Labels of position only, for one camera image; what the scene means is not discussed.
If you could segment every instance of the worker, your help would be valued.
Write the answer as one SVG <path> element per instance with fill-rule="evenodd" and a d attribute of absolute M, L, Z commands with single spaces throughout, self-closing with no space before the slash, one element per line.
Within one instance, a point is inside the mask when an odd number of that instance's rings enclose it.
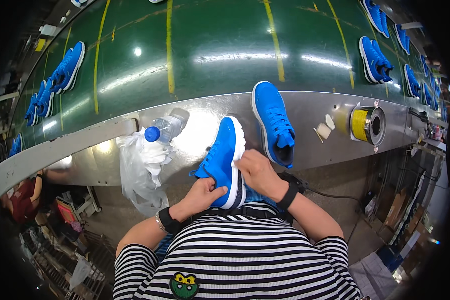
<path fill-rule="evenodd" d="M 13 194 L 1 196 L 1 208 L 9 212 L 15 222 L 26 224 L 33 221 L 38 213 L 42 194 L 43 170 L 32 179 L 25 179 L 13 188 Z"/>
<path fill-rule="evenodd" d="M 167 213 L 138 223 L 122 238 L 114 299 L 358 299 L 336 221 L 281 180 L 258 151 L 245 151 L 235 165 L 249 187 L 277 205 L 246 202 L 244 214 L 227 215 L 209 209 L 227 188 L 198 179 Z M 306 235 L 277 207 L 287 208 Z M 168 232 L 175 236 L 158 263 L 152 249 Z"/>

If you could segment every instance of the green conveyor belt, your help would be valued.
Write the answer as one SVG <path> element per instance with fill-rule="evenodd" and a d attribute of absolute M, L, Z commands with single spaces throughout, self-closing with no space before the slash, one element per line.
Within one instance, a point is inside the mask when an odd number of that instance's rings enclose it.
<path fill-rule="evenodd" d="M 262 80 L 279 90 L 353 94 L 408 105 L 417 100 L 404 96 L 404 64 L 419 82 L 428 80 L 420 54 L 412 45 L 410 56 L 400 48 L 392 25 L 389 20 L 391 37 L 386 39 L 372 29 L 356 0 L 97 0 L 37 63 L 18 101 L 12 135 L 22 132 L 29 148 L 127 112 L 250 92 Z M 366 81 L 358 50 L 364 35 L 377 39 L 395 66 L 392 84 Z M 87 50 L 74 89 L 55 95 L 52 117 L 26 127 L 23 117 L 32 93 L 78 41 Z"/>

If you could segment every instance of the wrist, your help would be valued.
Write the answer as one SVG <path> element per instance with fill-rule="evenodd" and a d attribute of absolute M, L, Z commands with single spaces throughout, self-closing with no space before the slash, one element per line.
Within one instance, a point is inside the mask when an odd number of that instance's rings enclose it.
<path fill-rule="evenodd" d="M 180 223 L 191 217 L 191 214 L 188 213 L 187 210 L 180 205 L 180 203 L 170 207 L 168 213 L 172 219 L 177 220 Z"/>
<path fill-rule="evenodd" d="M 282 201 L 283 197 L 288 191 L 288 182 L 285 180 L 280 180 L 276 185 L 273 186 L 273 191 L 268 195 L 275 203 Z"/>

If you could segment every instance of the white container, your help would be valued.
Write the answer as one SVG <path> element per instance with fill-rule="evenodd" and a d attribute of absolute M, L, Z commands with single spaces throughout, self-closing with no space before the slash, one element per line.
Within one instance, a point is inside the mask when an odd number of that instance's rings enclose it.
<path fill-rule="evenodd" d="M 40 31 L 40 33 L 44 36 L 50 36 L 50 37 L 54 37 L 55 36 L 55 32 L 56 32 L 56 27 L 53 25 L 43 25 L 42 27 L 40 27 L 40 29 L 38 30 Z"/>
<path fill-rule="evenodd" d="M 182 132 L 184 125 L 185 120 L 178 115 L 159 117 L 153 121 L 151 127 L 145 130 L 145 139 L 167 145 Z"/>

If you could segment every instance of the blue bottle cap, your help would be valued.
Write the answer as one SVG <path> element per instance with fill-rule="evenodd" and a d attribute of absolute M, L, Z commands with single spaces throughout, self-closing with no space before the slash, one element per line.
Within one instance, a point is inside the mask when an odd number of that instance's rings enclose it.
<path fill-rule="evenodd" d="M 145 129 L 145 140 L 149 141 L 150 143 L 158 140 L 159 137 L 160 129 L 158 129 L 158 127 L 151 126 Z"/>

